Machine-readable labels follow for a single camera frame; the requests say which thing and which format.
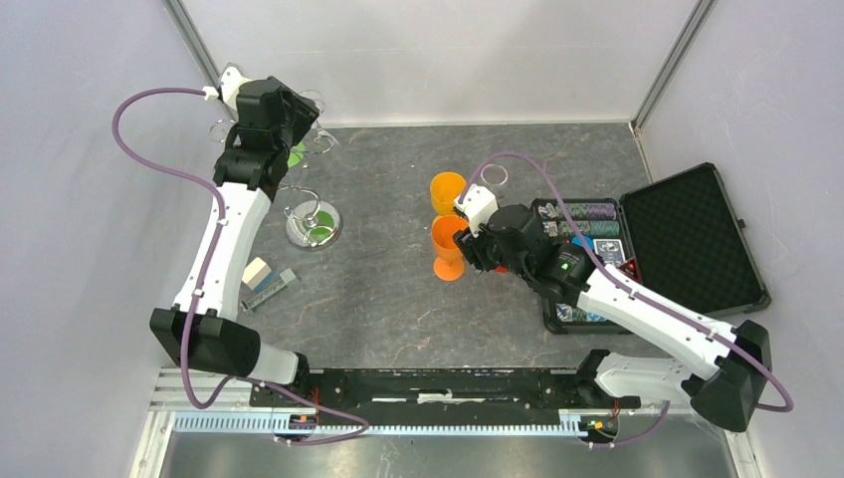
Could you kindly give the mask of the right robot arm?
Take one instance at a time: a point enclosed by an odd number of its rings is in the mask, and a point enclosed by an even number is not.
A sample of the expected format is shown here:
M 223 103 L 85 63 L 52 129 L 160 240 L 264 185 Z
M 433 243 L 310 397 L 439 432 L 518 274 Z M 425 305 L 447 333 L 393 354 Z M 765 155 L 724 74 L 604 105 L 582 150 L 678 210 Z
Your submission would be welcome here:
M 684 403 L 733 432 L 746 431 L 765 408 L 761 395 L 773 377 L 769 333 L 762 325 L 746 320 L 734 327 L 653 294 L 605 267 L 592 250 L 548 239 L 524 205 L 465 198 L 455 200 L 454 209 L 468 222 L 454 239 L 473 267 L 504 268 L 541 297 L 602 316 L 667 353 L 591 353 L 574 381 L 582 403 L 599 406 L 611 396 Z

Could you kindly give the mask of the orange wine glass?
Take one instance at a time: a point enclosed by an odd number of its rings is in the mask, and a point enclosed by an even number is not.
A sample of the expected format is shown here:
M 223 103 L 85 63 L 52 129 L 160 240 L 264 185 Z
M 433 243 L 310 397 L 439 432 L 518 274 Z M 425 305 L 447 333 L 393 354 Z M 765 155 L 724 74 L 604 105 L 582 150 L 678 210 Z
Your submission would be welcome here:
M 463 275 L 465 271 L 463 254 L 454 236 L 467 227 L 468 223 L 457 215 L 438 216 L 433 221 L 431 239 L 436 253 L 433 271 L 440 280 L 452 282 Z

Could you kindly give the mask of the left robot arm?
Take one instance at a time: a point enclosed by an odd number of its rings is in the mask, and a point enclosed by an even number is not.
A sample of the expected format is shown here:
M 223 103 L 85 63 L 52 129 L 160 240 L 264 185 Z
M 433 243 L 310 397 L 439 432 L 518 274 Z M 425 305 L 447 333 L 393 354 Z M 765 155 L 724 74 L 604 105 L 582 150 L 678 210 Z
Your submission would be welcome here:
M 274 77 L 250 80 L 230 67 L 208 94 L 237 114 L 214 166 L 212 208 L 197 257 L 167 309 L 149 325 L 174 363 L 197 370 L 274 382 L 288 405 L 312 395 L 301 355 L 265 344 L 237 323 L 242 275 L 289 157 L 319 116 L 315 102 Z

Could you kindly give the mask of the yellow wine glass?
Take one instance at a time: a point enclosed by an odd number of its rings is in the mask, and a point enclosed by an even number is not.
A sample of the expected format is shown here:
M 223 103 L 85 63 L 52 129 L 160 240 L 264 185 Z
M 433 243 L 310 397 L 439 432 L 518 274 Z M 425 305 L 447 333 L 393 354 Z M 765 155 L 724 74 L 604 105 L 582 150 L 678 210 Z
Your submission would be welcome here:
M 437 174 L 429 184 L 432 207 L 438 216 L 453 214 L 454 200 L 466 187 L 466 179 L 454 171 Z

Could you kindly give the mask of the green wine glass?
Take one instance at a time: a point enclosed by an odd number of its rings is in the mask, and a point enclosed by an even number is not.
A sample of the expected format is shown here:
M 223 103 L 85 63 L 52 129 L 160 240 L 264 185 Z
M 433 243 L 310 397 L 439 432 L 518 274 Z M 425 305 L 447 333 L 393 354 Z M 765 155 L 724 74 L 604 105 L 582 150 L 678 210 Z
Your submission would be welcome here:
M 287 160 L 288 169 L 304 167 L 307 162 L 307 153 L 307 148 L 302 142 L 293 146 Z

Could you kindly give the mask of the clear wine glass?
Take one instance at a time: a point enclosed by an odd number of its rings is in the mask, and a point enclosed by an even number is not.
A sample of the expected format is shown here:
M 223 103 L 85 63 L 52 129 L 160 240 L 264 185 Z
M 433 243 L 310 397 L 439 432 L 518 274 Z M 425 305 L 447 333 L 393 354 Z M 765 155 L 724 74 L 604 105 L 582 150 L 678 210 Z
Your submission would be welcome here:
M 499 201 L 503 201 L 509 184 L 508 169 L 498 163 L 485 165 L 480 172 L 482 184 L 489 189 Z
M 337 144 L 336 137 L 330 133 L 325 127 L 321 125 L 319 120 L 325 112 L 325 101 L 323 94 L 317 90 L 301 90 L 299 94 L 304 98 L 315 103 L 318 111 L 317 120 L 312 125 L 312 130 L 315 132 L 311 138 L 311 142 L 305 146 L 305 154 L 325 154 L 331 151 Z

